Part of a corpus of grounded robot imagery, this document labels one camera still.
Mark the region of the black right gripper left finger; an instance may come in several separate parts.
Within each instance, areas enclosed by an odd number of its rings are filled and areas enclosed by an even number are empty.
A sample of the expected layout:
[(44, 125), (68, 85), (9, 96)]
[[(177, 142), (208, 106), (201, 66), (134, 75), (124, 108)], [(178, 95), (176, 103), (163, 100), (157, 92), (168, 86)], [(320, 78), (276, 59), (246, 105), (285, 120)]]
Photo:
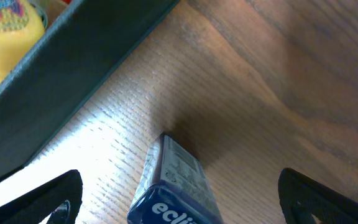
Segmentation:
[(0, 207), (0, 224), (74, 224), (82, 204), (78, 170), (68, 172)]

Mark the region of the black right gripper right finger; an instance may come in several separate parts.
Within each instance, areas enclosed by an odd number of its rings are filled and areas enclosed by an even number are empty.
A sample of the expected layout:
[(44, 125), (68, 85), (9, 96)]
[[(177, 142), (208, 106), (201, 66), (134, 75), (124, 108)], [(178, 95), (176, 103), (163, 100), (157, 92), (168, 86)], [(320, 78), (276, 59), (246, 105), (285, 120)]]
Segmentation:
[(280, 206), (289, 224), (358, 223), (358, 203), (291, 169), (278, 180)]

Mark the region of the blue Eclipse mint box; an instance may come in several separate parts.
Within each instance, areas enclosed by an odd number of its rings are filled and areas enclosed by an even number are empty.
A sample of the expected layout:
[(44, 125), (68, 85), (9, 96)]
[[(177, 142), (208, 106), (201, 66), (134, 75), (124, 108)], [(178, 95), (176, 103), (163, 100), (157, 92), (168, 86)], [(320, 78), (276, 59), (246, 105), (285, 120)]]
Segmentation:
[(166, 133), (150, 145), (129, 224), (222, 224), (201, 162)]

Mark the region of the black gift box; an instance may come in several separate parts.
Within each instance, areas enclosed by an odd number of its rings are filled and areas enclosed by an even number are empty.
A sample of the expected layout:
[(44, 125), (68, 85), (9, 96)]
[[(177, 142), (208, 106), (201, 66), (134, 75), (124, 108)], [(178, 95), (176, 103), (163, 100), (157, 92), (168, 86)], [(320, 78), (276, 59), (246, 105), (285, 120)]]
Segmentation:
[(0, 182), (28, 164), (177, 0), (73, 1), (0, 84)]

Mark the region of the yellow candy bottle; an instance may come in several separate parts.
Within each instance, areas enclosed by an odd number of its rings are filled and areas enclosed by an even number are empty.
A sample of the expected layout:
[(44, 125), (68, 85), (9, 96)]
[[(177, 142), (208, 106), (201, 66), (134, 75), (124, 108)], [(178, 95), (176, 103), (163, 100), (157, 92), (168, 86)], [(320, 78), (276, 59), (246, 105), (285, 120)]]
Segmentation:
[(42, 17), (27, 0), (0, 0), (0, 83), (45, 33)]

